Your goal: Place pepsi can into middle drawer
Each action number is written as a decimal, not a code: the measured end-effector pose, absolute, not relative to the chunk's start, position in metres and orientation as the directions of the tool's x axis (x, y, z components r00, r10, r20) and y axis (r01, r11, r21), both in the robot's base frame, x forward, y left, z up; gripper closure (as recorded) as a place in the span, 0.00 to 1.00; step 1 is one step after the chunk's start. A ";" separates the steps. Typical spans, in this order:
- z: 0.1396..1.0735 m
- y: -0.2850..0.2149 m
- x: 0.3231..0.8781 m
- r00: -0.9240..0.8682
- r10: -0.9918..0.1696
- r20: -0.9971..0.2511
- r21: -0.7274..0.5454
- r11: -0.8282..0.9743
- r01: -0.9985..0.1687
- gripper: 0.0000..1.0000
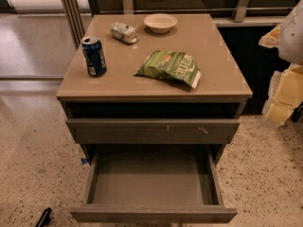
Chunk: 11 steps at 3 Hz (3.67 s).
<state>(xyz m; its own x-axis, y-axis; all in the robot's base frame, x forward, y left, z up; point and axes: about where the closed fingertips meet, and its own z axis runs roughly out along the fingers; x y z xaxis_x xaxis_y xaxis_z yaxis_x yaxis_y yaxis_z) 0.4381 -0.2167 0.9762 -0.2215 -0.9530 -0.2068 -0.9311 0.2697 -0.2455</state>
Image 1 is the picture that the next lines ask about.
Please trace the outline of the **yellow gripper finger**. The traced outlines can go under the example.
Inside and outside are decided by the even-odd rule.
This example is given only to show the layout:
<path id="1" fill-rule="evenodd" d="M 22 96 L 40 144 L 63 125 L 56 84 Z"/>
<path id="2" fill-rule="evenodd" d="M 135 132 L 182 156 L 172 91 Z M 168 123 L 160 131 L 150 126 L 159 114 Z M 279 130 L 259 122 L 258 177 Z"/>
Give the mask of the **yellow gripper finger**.
<path id="1" fill-rule="evenodd" d="M 264 124 L 283 126 L 303 102 L 303 66 L 291 64 L 283 72 L 275 71 L 264 104 Z"/>
<path id="2" fill-rule="evenodd" d="M 282 24 L 275 26 L 271 31 L 259 39 L 258 44 L 267 48 L 278 47 L 281 27 Z"/>

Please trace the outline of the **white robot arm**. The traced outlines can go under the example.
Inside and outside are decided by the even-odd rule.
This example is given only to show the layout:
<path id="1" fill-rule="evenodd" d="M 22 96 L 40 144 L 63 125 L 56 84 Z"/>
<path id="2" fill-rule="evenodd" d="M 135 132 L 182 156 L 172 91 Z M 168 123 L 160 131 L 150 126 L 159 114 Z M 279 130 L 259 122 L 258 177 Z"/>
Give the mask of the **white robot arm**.
<path id="1" fill-rule="evenodd" d="M 285 20 L 262 36 L 258 44 L 276 48 L 278 55 L 290 66 L 275 71 L 263 106 L 263 125 L 272 129 L 283 126 L 303 102 L 303 0 Z"/>

